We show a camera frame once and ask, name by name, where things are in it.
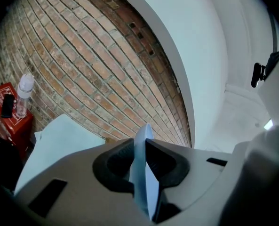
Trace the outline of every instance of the white machine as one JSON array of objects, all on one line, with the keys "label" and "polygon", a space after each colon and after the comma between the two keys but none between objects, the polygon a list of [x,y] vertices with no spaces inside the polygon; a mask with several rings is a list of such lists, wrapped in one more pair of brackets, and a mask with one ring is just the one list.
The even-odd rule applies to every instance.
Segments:
[{"label": "white machine", "polygon": [[216,226],[271,220],[279,206],[272,204],[279,200],[279,62],[259,95],[274,127],[236,145],[232,154],[146,139],[144,160],[159,182],[151,220],[136,204],[129,180],[133,139],[60,159],[26,184],[16,200],[42,225]]}]

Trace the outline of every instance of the red box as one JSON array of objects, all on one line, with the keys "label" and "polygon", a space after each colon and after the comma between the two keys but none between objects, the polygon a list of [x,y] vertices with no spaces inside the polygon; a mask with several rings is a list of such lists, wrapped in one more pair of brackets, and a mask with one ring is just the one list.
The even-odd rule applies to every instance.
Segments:
[{"label": "red box", "polygon": [[[5,94],[12,94],[15,99],[17,98],[17,93],[10,82],[0,85],[0,115]],[[27,147],[30,145],[32,118],[32,113],[29,110],[27,110],[27,116],[22,119],[16,116],[16,101],[14,101],[11,118],[1,118],[0,116],[0,137],[16,146],[22,160],[25,158]]]}]

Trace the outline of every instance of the white ceiling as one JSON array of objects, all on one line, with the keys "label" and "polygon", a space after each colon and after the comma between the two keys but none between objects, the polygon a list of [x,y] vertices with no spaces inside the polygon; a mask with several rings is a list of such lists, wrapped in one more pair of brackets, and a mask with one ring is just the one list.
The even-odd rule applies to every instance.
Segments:
[{"label": "white ceiling", "polygon": [[199,149],[231,153],[235,145],[264,131],[270,116],[250,85],[254,63],[267,64],[272,30],[261,0],[211,0],[221,20],[228,54],[225,100],[211,133]]}]

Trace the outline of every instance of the plastic bottle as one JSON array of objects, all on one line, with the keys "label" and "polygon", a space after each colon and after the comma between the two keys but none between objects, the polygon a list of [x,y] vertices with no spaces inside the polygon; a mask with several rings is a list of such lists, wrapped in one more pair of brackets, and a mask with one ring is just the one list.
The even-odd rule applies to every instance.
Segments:
[{"label": "plastic bottle", "polygon": [[16,116],[24,118],[27,113],[28,100],[32,93],[34,77],[28,73],[24,74],[17,88]]}]

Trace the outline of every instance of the light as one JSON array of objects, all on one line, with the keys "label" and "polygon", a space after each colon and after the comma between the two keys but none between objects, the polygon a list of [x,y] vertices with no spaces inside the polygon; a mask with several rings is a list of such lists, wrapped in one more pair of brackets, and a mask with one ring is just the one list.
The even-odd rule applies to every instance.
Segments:
[{"label": "light", "polygon": [[266,130],[269,130],[273,126],[272,120],[269,120],[268,123],[264,126]]}]

